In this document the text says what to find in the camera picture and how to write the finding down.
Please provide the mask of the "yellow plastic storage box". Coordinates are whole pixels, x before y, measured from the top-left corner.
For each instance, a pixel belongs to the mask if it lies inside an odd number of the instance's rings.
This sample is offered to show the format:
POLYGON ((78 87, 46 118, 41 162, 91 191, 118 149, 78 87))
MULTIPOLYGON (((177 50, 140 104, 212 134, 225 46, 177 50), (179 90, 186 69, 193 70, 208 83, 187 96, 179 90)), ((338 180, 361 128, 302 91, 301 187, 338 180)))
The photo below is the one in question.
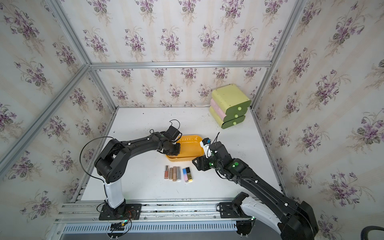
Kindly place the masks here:
POLYGON ((198 135, 182 136, 177 141, 181 145, 180 153, 177 156, 166 156, 166 158, 171 162, 187 162, 204 156, 204 149, 200 145, 202 140, 203 138, 198 135))

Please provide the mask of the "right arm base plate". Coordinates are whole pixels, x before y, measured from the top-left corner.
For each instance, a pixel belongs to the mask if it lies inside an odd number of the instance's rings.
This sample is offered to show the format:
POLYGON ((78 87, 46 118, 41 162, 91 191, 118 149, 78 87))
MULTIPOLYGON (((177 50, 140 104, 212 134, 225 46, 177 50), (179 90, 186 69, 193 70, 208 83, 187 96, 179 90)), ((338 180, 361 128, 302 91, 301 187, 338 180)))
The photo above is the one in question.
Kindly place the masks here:
POLYGON ((250 218, 246 215, 239 205, 232 202, 220 202, 216 205, 216 211, 219 212, 221 219, 250 218))

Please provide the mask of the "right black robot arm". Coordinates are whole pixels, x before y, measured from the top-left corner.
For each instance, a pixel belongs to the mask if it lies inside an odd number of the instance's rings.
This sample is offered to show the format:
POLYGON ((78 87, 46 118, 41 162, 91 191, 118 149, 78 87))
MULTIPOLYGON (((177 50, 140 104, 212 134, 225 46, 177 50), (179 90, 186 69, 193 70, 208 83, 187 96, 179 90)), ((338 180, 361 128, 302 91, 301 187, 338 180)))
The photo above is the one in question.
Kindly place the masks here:
POLYGON ((193 160, 198 171, 214 169, 218 176, 233 182, 247 193, 231 202, 219 203, 222 219, 237 219, 237 233, 248 235, 256 220, 275 230, 283 240, 313 240, 319 231, 313 208, 279 192, 251 167, 232 158, 221 142, 205 138, 200 142, 204 155, 193 160))

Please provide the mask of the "black gold lipstick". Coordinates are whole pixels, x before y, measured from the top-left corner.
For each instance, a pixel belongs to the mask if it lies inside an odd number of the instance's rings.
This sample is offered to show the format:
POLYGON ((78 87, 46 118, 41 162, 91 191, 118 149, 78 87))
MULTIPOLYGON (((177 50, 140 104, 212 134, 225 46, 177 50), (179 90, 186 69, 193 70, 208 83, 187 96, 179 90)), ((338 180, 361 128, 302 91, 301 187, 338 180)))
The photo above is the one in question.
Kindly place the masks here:
POLYGON ((188 174, 189 182, 192 182, 192 181, 193 181, 193 178, 192 178, 191 169, 190 169, 189 167, 186 167, 186 170, 187 170, 187 174, 188 174))

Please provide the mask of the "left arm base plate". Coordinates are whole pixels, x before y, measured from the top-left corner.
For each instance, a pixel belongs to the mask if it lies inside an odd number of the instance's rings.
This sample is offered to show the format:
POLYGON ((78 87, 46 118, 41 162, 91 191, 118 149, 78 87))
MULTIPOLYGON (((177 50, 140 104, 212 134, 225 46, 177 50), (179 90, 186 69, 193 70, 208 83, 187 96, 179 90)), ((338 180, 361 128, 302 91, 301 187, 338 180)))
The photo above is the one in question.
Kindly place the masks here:
POLYGON ((138 220, 140 218, 142 204, 122 204, 112 209, 106 202, 100 210, 100 221, 138 220))

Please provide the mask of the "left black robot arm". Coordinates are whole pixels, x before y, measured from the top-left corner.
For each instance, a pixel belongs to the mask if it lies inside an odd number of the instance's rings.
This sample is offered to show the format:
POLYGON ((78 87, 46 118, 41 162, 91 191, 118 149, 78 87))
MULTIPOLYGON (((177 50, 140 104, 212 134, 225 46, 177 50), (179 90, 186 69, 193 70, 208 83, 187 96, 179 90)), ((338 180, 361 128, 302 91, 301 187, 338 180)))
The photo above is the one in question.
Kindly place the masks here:
POLYGON ((177 128, 169 126, 166 131, 151 131, 149 136, 135 140, 119 141, 112 138, 95 161, 97 174, 103 177, 106 205, 113 211, 125 207, 126 199, 122 192, 121 178, 131 158, 150 151, 177 156, 181 152, 181 144, 177 141, 182 136, 177 128))

